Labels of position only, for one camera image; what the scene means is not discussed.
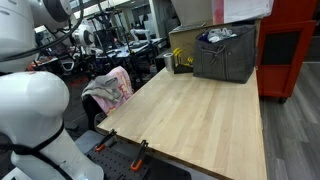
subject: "red cabinet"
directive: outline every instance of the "red cabinet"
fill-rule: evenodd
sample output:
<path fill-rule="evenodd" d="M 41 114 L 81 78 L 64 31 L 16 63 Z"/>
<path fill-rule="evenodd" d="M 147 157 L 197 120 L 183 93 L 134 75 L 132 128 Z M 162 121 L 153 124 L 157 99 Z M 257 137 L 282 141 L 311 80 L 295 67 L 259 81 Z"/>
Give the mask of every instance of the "red cabinet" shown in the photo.
<path fill-rule="evenodd" d="M 272 15 L 261 22 L 257 79 L 259 95 L 292 95 L 307 53 L 315 21 L 317 0 L 275 0 Z"/>

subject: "light wood tabletop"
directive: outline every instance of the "light wood tabletop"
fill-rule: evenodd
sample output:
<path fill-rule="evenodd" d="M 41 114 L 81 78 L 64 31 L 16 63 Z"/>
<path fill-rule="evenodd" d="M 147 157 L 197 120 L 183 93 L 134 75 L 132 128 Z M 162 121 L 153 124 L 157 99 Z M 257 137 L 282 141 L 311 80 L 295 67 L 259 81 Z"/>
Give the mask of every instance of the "light wood tabletop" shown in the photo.
<path fill-rule="evenodd" d="M 164 69 L 98 129 L 218 178 L 267 179 L 255 72 L 236 84 Z"/>

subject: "fabric storage basket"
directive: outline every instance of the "fabric storage basket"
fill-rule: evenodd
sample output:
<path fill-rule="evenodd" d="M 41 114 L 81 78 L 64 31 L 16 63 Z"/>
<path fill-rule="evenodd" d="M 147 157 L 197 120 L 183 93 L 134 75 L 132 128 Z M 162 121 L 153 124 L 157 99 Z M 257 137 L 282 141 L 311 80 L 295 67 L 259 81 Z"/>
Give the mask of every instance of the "fabric storage basket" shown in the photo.
<path fill-rule="evenodd" d="M 193 76 L 246 83 L 256 63 L 254 25 L 227 28 L 236 34 L 215 43 L 197 36 Z"/>

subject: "pink blanket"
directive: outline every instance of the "pink blanket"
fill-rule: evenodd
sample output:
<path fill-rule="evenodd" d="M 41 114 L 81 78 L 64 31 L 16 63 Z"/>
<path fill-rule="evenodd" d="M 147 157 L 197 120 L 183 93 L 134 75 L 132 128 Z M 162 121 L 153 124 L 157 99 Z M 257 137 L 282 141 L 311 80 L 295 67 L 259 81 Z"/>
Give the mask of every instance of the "pink blanket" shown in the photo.
<path fill-rule="evenodd" d="M 122 92 L 123 96 L 120 102 L 112 103 L 109 100 L 106 100 L 99 96 L 92 96 L 94 100 L 99 104 L 100 108 L 106 113 L 110 113 L 111 111 L 117 109 L 124 102 L 126 102 L 132 95 L 131 81 L 129 75 L 125 69 L 121 66 L 118 66 L 111 70 L 108 74 L 109 76 L 117 77 L 118 79 L 118 88 Z"/>

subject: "black strap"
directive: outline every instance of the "black strap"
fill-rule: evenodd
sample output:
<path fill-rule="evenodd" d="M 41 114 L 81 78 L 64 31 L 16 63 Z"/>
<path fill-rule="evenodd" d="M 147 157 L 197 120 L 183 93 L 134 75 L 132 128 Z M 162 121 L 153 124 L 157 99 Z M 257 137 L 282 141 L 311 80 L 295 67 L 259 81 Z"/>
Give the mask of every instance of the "black strap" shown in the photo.
<path fill-rule="evenodd" d="M 40 150 L 44 147 L 48 146 L 52 141 L 54 141 L 63 131 L 64 124 L 62 123 L 58 132 L 56 132 L 51 138 L 47 139 L 46 141 L 42 142 L 41 144 L 37 145 L 34 148 L 30 148 L 25 145 L 19 144 L 1 144 L 0 149 L 2 150 L 12 150 L 18 155 L 33 155 L 34 157 L 42 160 L 43 162 L 52 166 L 55 170 L 57 170 L 66 180 L 72 180 L 69 174 L 67 174 L 59 165 L 54 163 L 51 159 L 47 156 L 43 155 Z"/>

